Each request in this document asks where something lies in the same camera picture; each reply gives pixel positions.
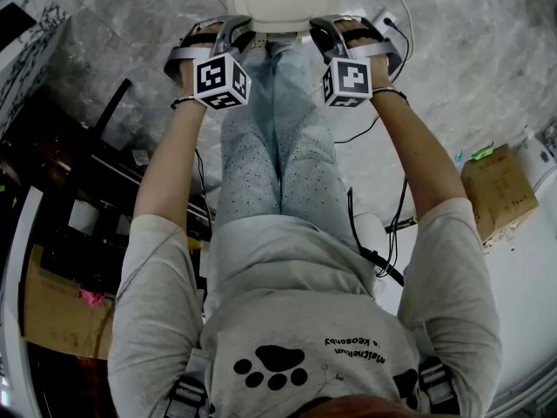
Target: gray t-shirt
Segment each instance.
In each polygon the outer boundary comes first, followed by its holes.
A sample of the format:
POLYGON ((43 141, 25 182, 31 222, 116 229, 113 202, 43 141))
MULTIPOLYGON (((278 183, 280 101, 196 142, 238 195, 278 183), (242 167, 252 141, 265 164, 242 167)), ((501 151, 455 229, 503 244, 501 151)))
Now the gray t-shirt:
POLYGON ((424 216, 404 276, 395 317, 372 297, 372 265, 333 237, 292 217, 240 219, 211 243, 204 325, 185 235, 139 217, 109 357, 118 414, 164 416, 194 348, 214 418, 284 418, 348 394, 428 412, 415 380, 415 330, 426 330, 453 373, 461 415, 484 415, 500 371, 499 318, 466 199, 424 216))

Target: leg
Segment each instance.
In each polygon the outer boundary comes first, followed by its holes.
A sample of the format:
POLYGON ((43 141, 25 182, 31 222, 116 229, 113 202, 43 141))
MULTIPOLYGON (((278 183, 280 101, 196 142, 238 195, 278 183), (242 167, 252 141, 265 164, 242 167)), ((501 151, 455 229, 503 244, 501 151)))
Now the leg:
POLYGON ((216 229, 235 219, 280 214, 269 57, 265 50, 251 51, 243 66, 252 78, 252 93, 249 104, 231 109, 222 124, 223 183, 216 229))
POLYGON ((309 61, 297 47, 275 45, 272 51, 282 213, 309 221, 358 251, 334 143, 309 92, 309 61))

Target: person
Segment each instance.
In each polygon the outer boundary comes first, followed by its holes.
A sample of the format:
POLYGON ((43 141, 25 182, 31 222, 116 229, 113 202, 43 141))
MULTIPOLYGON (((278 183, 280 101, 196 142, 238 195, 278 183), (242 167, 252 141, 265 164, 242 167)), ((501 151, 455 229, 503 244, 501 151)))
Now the person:
MULTIPOLYGON (((338 27, 364 28, 355 20, 338 27)), ((373 42, 362 37, 348 47, 373 42)), ((458 403, 449 411, 482 416, 500 371, 499 319, 460 176, 398 93, 372 98, 419 218, 395 317, 372 296, 374 266, 352 235, 334 144, 299 46, 268 44, 244 62, 252 95, 222 124, 203 309, 185 226, 205 108, 179 104, 158 145, 139 189, 116 298, 109 383, 117 412, 165 416, 170 392, 195 365, 206 391, 199 416, 430 414, 433 402, 419 382, 429 346, 452 376, 447 385, 458 403)), ((386 58, 370 63, 373 88, 391 87, 386 58)), ((191 62, 181 73, 191 95, 191 62)))

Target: bracelet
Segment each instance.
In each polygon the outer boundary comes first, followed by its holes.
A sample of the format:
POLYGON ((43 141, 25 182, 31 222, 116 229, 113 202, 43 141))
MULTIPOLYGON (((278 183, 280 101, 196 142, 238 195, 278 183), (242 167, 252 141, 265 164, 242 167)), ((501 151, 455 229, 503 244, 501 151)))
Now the bracelet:
POLYGON ((176 100, 171 104, 171 108, 172 108, 173 110, 176 110, 176 106, 177 106, 178 104, 182 104, 182 103, 185 102, 185 101, 194 101, 194 100, 196 100, 196 99, 195 99, 193 96, 186 96, 186 97, 184 97, 184 98, 176 99, 176 100))
POLYGON ((372 90, 372 95, 376 95, 377 93, 385 93, 385 92, 391 92, 391 93, 397 93, 401 98, 404 99, 404 101, 408 104, 408 99, 406 97, 406 94, 404 94, 402 91, 398 91, 396 88, 394 87, 380 87, 380 88, 376 88, 375 90, 372 90))

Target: tiled floor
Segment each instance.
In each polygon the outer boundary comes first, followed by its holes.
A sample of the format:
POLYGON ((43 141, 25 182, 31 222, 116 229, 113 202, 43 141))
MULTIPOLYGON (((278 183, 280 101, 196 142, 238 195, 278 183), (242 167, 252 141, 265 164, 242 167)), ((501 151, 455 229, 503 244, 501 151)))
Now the tiled floor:
MULTIPOLYGON (((74 15, 54 57, 52 94, 73 117, 93 124, 122 79, 130 78, 133 89, 105 136, 118 147, 152 150, 177 92, 162 72, 164 60, 193 21, 224 13, 224 0, 57 1, 74 15)), ((466 158, 492 142, 512 140, 524 125, 541 127, 556 113, 556 0, 407 2, 416 52, 398 86, 451 155, 466 158)), ((400 0, 332 0, 330 12, 371 18, 381 7, 409 33, 400 0)), ((313 45, 307 48, 318 76, 324 65, 313 45)), ((374 116, 369 104, 324 114, 336 139, 365 129, 374 116)), ((219 120, 209 113, 199 142, 211 187, 220 176, 219 120)), ((381 123, 337 150, 360 209, 387 222, 403 174, 381 123)), ((403 217, 412 211, 408 197, 403 217)))

